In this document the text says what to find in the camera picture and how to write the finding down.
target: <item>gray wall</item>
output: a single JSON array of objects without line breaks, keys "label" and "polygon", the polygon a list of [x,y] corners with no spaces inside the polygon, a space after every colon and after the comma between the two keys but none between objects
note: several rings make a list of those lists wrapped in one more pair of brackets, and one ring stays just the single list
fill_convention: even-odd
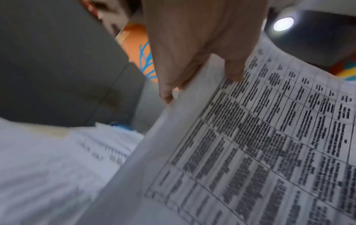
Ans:
[{"label": "gray wall", "polygon": [[77,0],[2,1],[0,116],[129,124],[145,78]]}]

